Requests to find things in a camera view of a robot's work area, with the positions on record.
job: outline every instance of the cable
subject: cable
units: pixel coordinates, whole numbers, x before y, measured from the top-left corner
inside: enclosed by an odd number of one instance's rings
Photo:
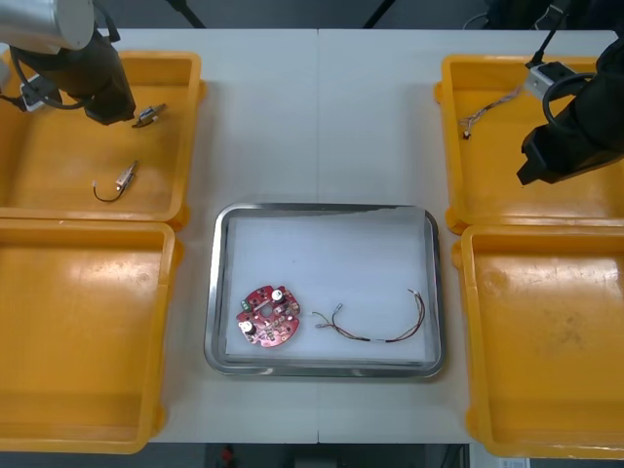
[[[189,8],[186,0],[167,0],[167,3],[169,3],[174,10],[183,15],[191,26],[197,29],[206,29],[202,21]]]
[[[486,112],[493,109],[497,105],[503,104],[505,102],[509,102],[510,100],[517,98],[522,92],[522,90],[523,90],[523,87],[519,86],[510,94],[503,96],[501,99],[497,100],[496,102],[488,104],[486,107],[482,109],[479,109],[477,112],[475,112],[471,116],[465,117],[463,119],[459,119],[459,125],[461,125],[465,129],[463,133],[463,138],[464,139],[470,138],[470,136],[472,135],[472,127],[477,122],[479,122],[479,120],[486,114]]]
[[[39,100],[41,100],[45,104],[48,104],[50,107],[53,107],[55,109],[73,110],[73,109],[80,109],[93,100],[92,97],[87,97],[86,99],[79,100],[78,102],[75,102],[73,104],[63,104],[62,102],[58,102],[57,100],[50,99],[47,96],[41,95],[39,93],[39,90],[33,87],[28,81],[28,79],[26,78],[26,76],[23,74],[23,70],[21,69],[21,65],[20,65],[20,50],[13,46],[11,46],[9,49],[11,50],[11,60],[13,62],[13,67],[16,70],[19,80],[23,83],[23,86],[30,93],[32,93],[34,96],[36,96]]]
[[[586,80],[588,78],[594,78],[595,76],[596,76],[596,73],[577,73],[575,75],[569,75],[566,78],[562,78],[558,82],[552,84],[550,88],[546,90],[546,93],[544,93],[544,97],[542,98],[542,109],[544,111],[544,116],[546,116],[546,120],[548,121],[549,124],[551,124],[553,127],[558,129],[559,131],[564,132],[568,135],[574,135],[576,133],[576,131],[566,127],[565,125],[563,125],[562,123],[560,123],[559,121],[555,119],[555,117],[553,116],[552,110],[550,110],[550,101],[553,98],[553,94],[561,86],[569,85],[570,83],[573,83],[579,80]]]
[[[567,7],[565,7],[565,10],[562,11],[561,16],[559,17],[559,19],[557,19],[557,21],[555,22],[555,25],[553,26],[553,28],[550,30],[550,32],[546,36],[546,39],[544,39],[544,42],[542,42],[542,45],[539,47],[539,49],[537,49],[537,52],[535,52],[535,54],[533,55],[533,58],[530,60],[529,64],[535,66],[535,65],[542,64],[544,62],[543,61],[544,52],[546,51],[548,44],[550,44],[550,41],[553,39],[553,36],[555,35],[557,30],[561,27],[562,23],[564,22],[564,18],[569,14],[570,8],[572,7],[573,4],[574,4],[574,1],[570,0],[570,2],[567,4]]]
[[[323,320],[325,320],[324,324],[317,324],[316,328],[317,329],[325,329],[325,328],[334,329],[341,336],[344,336],[345,338],[349,338],[349,339],[354,339],[356,341],[368,341],[368,342],[376,341],[376,342],[382,342],[382,343],[398,343],[399,341],[405,341],[406,339],[414,336],[416,332],[418,332],[418,330],[420,329],[420,326],[422,325],[422,322],[425,319],[425,303],[422,300],[422,296],[420,295],[420,292],[414,292],[412,290],[408,290],[408,291],[413,294],[414,300],[416,301],[416,307],[418,308],[418,321],[413,327],[411,327],[409,330],[407,330],[403,334],[400,334],[396,338],[391,338],[391,339],[366,338],[365,336],[357,336],[356,334],[353,334],[350,331],[347,331],[344,328],[339,327],[335,322],[335,316],[342,308],[342,304],[338,304],[336,306],[336,308],[333,310],[333,313],[331,314],[330,320],[325,315],[319,312],[312,312],[313,314],[318,315]]]
[[[94,180],[93,186],[94,186],[94,195],[95,195],[95,197],[96,197],[98,200],[100,200],[101,202],[104,202],[104,203],[112,203],[112,202],[116,202],[117,200],[119,200],[119,199],[121,198],[121,196],[122,196],[122,195],[124,194],[124,192],[126,191],[126,187],[124,186],[124,187],[121,187],[121,188],[119,189],[119,192],[117,193],[117,196],[116,196],[116,197],[114,197],[114,198],[101,198],[101,197],[98,195],[98,189],[97,189],[97,187],[98,187],[98,183],[97,183],[95,180]]]
[[[466,29],[472,21],[478,20],[479,18],[485,18],[487,15],[488,15],[487,13],[479,13],[478,15],[474,15],[473,17],[468,19],[466,22],[464,22],[464,25],[461,26],[461,28]]]
[[[381,5],[377,7],[377,9],[370,16],[367,22],[364,23],[362,29],[373,29],[377,22],[381,20],[381,18],[386,14],[388,10],[390,10],[390,7],[394,5],[395,1],[396,0],[383,0],[383,2],[381,2]]]
[[[548,14],[550,13],[550,9],[551,9],[551,7],[552,7],[552,5],[549,5],[549,6],[548,6],[548,8],[546,9],[546,11],[544,12],[544,15],[542,15],[541,17],[539,17],[539,18],[537,19],[537,21],[533,24],[533,27],[534,27],[535,29],[537,29],[538,31],[539,31],[539,25],[538,25],[538,24],[539,24],[542,20],[544,20],[544,19],[548,16]]]

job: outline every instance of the metal clip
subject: metal clip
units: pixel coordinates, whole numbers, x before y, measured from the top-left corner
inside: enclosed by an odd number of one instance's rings
[[[141,127],[147,127],[149,124],[153,124],[158,120],[158,115],[166,108],[167,105],[164,103],[154,107],[150,105],[138,114],[138,119],[136,119],[133,129],[140,129]]]

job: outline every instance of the white table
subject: white table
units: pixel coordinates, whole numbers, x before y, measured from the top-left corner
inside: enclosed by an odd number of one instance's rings
[[[155,440],[230,443],[467,443],[469,403],[441,119],[448,54],[530,55],[545,32],[123,30],[120,49],[194,51],[202,105],[170,308]],[[548,49],[598,55],[610,33],[562,32]],[[440,224],[448,357],[432,382],[228,377],[204,359],[213,224],[250,200],[415,204]]]

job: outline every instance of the orange plastic tray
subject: orange plastic tray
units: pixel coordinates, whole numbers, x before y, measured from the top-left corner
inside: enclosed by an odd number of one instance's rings
[[[624,458],[624,228],[471,226],[452,258],[471,435],[500,456]]]
[[[0,219],[0,450],[145,446],[180,255],[164,223]]]
[[[450,56],[436,98],[442,106],[447,151],[448,227],[471,224],[624,225],[624,162],[554,185],[522,187],[516,172],[527,160],[525,137],[546,123],[541,103],[522,96],[493,108],[462,138],[458,120],[521,85],[528,57]],[[594,69],[594,58],[559,58],[577,71]],[[566,100],[552,104],[559,112]]]
[[[120,56],[136,115],[163,102],[168,109],[158,122],[133,129],[134,121],[105,127],[82,109],[46,107],[26,114],[0,101],[0,217],[165,221],[174,229],[186,223],[197,109],[205,92],[200,58],[164,52]],[[18,92],[13,73],[5,94]],[[134,160],[139,168],[127,192],[114,203],[98,201],[93,180],[100,196],[114,196],[116,178]]]

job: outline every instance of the round circuit board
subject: round circuit board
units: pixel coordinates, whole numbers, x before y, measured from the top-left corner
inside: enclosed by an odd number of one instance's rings
[[[241,302],[236,316],[241,332],[251,344],[272,348],[285,343],[299,327],[299,303],[285,287],[264,286]]]

